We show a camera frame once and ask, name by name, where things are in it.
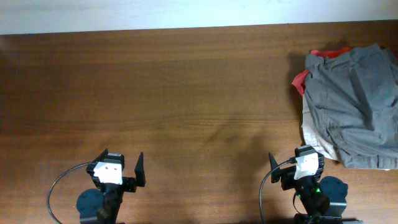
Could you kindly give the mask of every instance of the white cloth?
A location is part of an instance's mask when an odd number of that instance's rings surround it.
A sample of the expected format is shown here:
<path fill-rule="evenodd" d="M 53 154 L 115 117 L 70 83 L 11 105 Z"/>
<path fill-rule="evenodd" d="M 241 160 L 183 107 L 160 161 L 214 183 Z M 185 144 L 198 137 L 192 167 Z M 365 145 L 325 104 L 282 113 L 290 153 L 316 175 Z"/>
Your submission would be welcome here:
<path fill-rule="evenodd" d="M 304 141 L 306 144 L 311 145 L 317 152 L 323 154 L 326 158 L 340 161 L 333 145 L 325 141 L 319 135 L 317 128 L 313 123 L 305 96 L 303 96 L 303 125 L 301 127 L 303 129 Z"/>

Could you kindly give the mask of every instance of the red cloth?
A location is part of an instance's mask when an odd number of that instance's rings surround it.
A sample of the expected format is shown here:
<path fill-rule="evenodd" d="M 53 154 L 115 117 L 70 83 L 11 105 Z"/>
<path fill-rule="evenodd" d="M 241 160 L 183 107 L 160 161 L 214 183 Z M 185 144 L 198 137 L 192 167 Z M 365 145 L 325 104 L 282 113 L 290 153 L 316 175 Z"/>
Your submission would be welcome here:
<path fill-rule="evenodd" d="M 343 47 L 340 50 L 337 51 L 319 51 L 319 50 L 311 50 L 311 54 L 319 56 L 319 57 L 328 57 L 328 58 L 335 58 L 340 56 L 343 53 L 350 52 L 352 50 L 351 47 Z M 294 77 L 292 85 L 296 87 L 297 91 L 303 96 L 304 95 L 304 90 L 305 90 L 305 78 L 307 75 L 310 73 L 308 70 L 304 70 L 304 72 L 296 75 Z"/>

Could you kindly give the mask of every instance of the folded clothing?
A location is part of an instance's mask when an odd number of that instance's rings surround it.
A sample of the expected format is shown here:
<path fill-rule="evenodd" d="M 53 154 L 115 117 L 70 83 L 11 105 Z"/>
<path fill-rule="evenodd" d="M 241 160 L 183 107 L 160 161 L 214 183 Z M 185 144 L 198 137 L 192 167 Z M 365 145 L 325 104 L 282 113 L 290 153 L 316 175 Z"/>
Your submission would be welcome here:
<path fill-rule="evenodd" d="M 319 57 L 328 57 L 335 58 L 339 55 L 351 51 L 351 47 L 343 47 L 337 51 L 320 51 L 320 50 L 311 50 L 311 54 L 319 56 Z M 304 70 L 304 72 L 296 75 L 293 79 L 292 85 L 296 87 L 297 91 L 303 96 L 305 89 L 305 78 L 307 77 L 309 71 Z"/>
<path fill-rule="evenodd" d="M 317 152 L 328 159 L 340 161 L 335 147 L 319 135 L 317 127 L 315 127 L 313 123 L 305 97 L 303 97 L 303 124 L 301 127 L 303 129 L 303 136 L 306 145 L 311 145 Z"/>
<path fill-rule="evenodd" d="M 305 97 L 319 135 L 345 167 L 398 169 L 397 59 L 378 45 L 310 54 Z"/>

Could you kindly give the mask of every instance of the white wall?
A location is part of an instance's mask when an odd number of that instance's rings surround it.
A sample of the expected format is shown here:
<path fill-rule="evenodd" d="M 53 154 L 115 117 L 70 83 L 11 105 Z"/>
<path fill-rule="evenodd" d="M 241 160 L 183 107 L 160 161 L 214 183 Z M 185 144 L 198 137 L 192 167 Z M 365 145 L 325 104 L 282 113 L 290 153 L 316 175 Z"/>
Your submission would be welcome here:
<path fill-rule="evenodd" d="M 0 0 L 0 34 L 398 19 L 398 0 Z"/>

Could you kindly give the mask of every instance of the wood grain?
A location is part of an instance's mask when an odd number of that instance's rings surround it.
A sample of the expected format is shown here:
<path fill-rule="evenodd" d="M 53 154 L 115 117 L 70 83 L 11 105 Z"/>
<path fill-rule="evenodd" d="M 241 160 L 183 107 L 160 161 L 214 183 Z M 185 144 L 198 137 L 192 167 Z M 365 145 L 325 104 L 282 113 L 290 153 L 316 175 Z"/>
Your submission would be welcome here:
<path fill-rule="evenodd" d="M 302 143 L 290 83 L 305 55 L 373 43 L 398 53 L 398 22 L 0 36 L 1 220 L 52 223 L 52 182 L 108 148 L 124 175 L 145 155 L 147 186 L 125 194 L 120 222 L 259 221 L 267 153 L 282 161 Z M 349 184 L 346 217 L 396 222 L 396 171 L 325 169 Z M 60 181 L 62 222 L 78 222 L 92 187 L 84 169 Z M 293 217 L 292 196 L 267 183 L 266 217 Z"/>

